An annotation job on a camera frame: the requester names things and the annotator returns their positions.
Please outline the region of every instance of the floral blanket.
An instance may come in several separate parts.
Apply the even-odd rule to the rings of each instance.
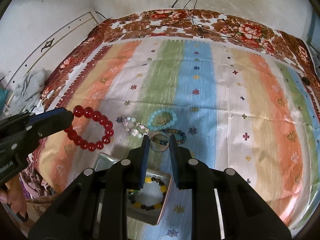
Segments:
[[[286,33],[207,10],[107,19],[56,68],[43,97],[52,90],[50,109],[91,106],[114,122],[102,152],[119,159],[141,144],[126,116],[146,123],[174,110],[185,147],[211,168],[235,168],[293,234],[319,203],[320,85],[307,47]],[[89,141],[103,133],[85,118],[73,127]],[[98,153],[61,132],[41,141],[33,162],[61,192]],[[150,154],[148,167],[171,172],[168,153]],[[129,237],[190,239],[190,196],[172,189],[160,224],[129,219]]]

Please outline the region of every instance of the gray cloth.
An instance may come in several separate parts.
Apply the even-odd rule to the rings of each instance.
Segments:
[[[44,69],[27,73],[21,84],[13,91],[14,98],[10,105],[9,115],[29,111],[36,106],[41,99],[41,91],[44,89],[47,77],[48,74]]]

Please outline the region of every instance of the green stripe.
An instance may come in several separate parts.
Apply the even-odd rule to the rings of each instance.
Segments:
[[[281,63],[276,62],[278,68],[282,69],[282,75],[286,79],[288,79],[289,82],[287,83],[287,86],[292,94],[293,103],[298,108],[300,106],[301,114],[304,122],[304,128],[307,131],[307,140],[308,140],[308,146],[309,146],[309,152],[310,152],[310,159],[311,163],[313,163],[313,166],[318,167],[318,156],[316,152],[316,143],[315,143],[315,137],[312,132],[312,128],[310,125],[306,125],[307,123],[311,124],[312,120],[308,112],[307,104],[305,103],[305,97],[301,94],[300,90],[295,86],[295,81],[292,79],[287,67]],[[316,168],[311,169],[311,185],[315,185],[319,182],[319,175],[318,170]]]
[[[136,119],[146,124],[153,111],[170,107],[175,98],[177,85],[177,74],[179,73],[181,60],[183,58],[184,41],[163,41],[157,54],[149,66],[144,83],[139,91],[140,96],[135,103],[133,113],[137,113]],[[142,140],[130,136],[128,138],[128,149],[141,146]],[[162,153],[153,152],[150,149],[148,168],[159,170],[161,166]],[[134,219],[128,220],[128,237],[141,239],[144,223]]]

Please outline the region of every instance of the dark bead bracelet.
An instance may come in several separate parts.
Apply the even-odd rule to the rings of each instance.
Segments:
[[[186,134],[184,132],[182,132],[181,130],[167,128],[167,129],[160,130],[160,132],[164,132],[164,133],[171,132],[171,133],[179,134],[182,137],[182,139],[178,140],[177,144],[183,144],[185,142],[185,140],[187,139]],[[167,143],[168,143],[167,141],[158,140],[155,137],[153,137],[152,140],[156,143],[160,143],[161,145],[167,145]]]
[[[130,200],[130,203],[136,207],[136,208],[141,208],[141,209],[144,209],[145,211],[149,211],[149,210],[155,210],[155,209],[159,209],[159,208],[162,208],[163,204],[164,204],[164,199],[165,199],[165,196],[167,195],[167,187],[166,185],[164,184],[163,181],[161,181],[161,179],[156,179],[155,177],[146,177],[145,179],[145,182],[146,183],[151,183],[155,181],[156,183],[159,184],[160,186],[160,190],[162,192],[162,201],[157,203],[157,204],[154,204],[152,206],[147,206],[145,204],[142,204],[138,201],[136,201],[134,199],[134,194],[133,194],[133,190],[130,190],[129,189],[129,192],[128,192],[128,199]]]

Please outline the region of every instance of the red bead bracelet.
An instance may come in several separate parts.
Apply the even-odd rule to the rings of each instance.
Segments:
[[[95,149],[102,150],[104,145],[103,144],[109,144],[110,143],[110,137],[113,136],[114,130],[113,123],[108,120],[108,118],[105,115],[102,115],[99,111],[94,111],[91,107],[86,107],[83,109],[82,106],[75,106],[73,109],[73,115],[75,117],[81,117],[84,116],[85,118],[92,118],[95,122],[98,122],[105,128],[105,135],[102,136],[101,141],[97,141],[96,143],[88,142],[86,140],[83,140],[80,135],[77,134],[77,132],[73,129],[72,125],[70,125],[67,129],[64,131],[68,134],[68,138],[72,140],[75,145],[80,146],[82,149],[93,152]]]

